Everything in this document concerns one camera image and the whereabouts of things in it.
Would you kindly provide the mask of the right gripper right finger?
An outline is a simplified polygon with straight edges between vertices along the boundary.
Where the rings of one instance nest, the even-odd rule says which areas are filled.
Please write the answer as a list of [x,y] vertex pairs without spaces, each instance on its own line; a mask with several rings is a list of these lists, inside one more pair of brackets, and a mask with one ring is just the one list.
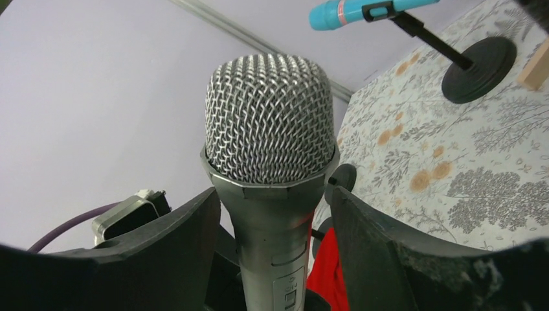
[[333,191],[331,215],[351,310],[547,310],[548,240],[500,251],[428,235]]

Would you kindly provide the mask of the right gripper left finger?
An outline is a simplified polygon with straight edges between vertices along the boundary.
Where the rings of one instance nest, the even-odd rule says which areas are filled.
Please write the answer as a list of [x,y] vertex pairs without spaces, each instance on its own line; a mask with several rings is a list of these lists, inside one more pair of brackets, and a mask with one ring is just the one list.
[[2,310],[201,310],[220,220],[209,188],[92,249],[1,247]]

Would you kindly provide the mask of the silver microphone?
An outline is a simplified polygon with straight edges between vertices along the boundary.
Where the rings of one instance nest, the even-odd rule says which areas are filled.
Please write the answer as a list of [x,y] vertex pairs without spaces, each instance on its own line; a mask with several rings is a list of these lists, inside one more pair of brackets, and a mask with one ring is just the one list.
[[303,310],[313,215],[339,163],[330,81],[315,62],[220,65],[205,99],[203,167],[234,229],[248,310]]

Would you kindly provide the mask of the black mic stand moved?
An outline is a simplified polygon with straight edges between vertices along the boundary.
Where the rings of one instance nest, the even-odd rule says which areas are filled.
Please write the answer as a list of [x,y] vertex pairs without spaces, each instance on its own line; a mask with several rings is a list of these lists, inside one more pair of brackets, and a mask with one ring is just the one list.
[[503,36],[484,38],[464,52],[458,52],[424,27],[424,23],[405,11],[396,10],[395,1],[363,5],[367,22],[389,19],[409,36],[417,37],[452,61],[441,89],[454,104],[465,104],[486,95],[507,76],[517,57],[516,45]]

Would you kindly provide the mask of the blue microphone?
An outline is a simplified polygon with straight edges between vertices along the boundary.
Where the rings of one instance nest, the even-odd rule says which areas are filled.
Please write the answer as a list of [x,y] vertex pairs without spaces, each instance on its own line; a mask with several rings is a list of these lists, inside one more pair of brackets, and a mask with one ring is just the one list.
[[309,13],[309,25],[313,30],[336,30],[349,23],[392,18],[401,12],[438,3],[439,0],[340,0],[327,1]]

